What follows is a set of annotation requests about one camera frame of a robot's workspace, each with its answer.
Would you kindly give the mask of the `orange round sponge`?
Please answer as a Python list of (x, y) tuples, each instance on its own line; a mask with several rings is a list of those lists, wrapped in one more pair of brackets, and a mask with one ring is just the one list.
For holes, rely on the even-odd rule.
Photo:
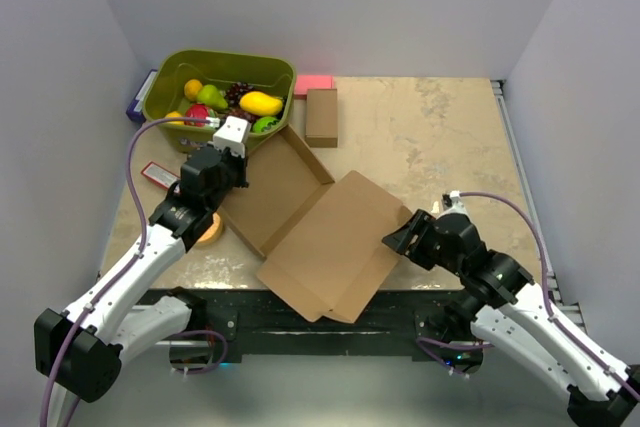
[(224, 231), (224, 222), (218, 213), (214, 213), (212, 216), (211, 226), (202, 234), (202, 236), (196, 241), (196, 247), (204, 247), (215, 243)]

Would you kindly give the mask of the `large cardboard box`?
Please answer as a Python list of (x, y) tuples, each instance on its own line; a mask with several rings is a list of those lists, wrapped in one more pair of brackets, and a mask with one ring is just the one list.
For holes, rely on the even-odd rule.
[(354, 323), (399, 261), (382, 239), (410, 210), (355, 170), (335, 180), (290, 127), (250, 152), (247, 179), (219, 214), (263, 258), (257, 278), (309, 322)]

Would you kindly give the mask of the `red rectangular packet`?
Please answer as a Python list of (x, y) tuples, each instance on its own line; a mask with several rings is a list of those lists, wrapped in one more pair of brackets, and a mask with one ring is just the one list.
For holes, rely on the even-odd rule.
[(179, 181), (179, 177), (156, 162), (149, 162), (142, 170), (141, 175), (154, 185), (169, 190), (173, 184)]

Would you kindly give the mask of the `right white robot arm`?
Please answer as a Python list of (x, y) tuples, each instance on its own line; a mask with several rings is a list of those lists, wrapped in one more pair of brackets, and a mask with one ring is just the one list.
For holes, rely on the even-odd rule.
[(435, 343), (478, 339), (527, 367), (568, 401), (578, 426), (620, 426), (638, 405), (639, 368), (608, 354), (550, 304), (545, 290), (511, 256), (489, 249), (467, 215), (419, 210), (383, 244), (462, 285), (427, 318)]

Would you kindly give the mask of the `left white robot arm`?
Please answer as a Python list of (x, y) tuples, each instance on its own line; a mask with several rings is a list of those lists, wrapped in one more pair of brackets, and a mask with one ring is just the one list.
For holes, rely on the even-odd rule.
[(36, 368), (49, 386), (59, 384), (94, 402), (125, 365), (157, 342), (205, 332), (202, 302), (183, 289), (142, 312), (132, 308), (212, 226), (226, 195), (246, 187), (246, 166), (240, 142), (211, 142), (195, 151), (127, 254), (65, 310), (47, 309), (36, 319)]

